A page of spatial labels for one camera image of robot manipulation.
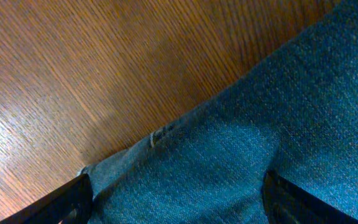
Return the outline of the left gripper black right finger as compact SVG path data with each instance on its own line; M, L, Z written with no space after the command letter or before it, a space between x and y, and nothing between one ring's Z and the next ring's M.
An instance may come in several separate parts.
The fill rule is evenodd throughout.
M270 224L358 224L358 220L278 175L264 176L262 199Z

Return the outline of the dark blue jeans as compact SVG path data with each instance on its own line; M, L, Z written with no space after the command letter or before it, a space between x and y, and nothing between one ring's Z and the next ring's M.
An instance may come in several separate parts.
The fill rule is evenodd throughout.
M84 168L91 223L266 223L264 174L358 219L358 1L134 146Z

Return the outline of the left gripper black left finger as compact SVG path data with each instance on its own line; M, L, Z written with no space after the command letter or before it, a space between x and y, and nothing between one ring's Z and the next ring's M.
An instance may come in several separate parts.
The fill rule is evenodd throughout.
M93 207L88 174L81 174L0 224L87 223Z

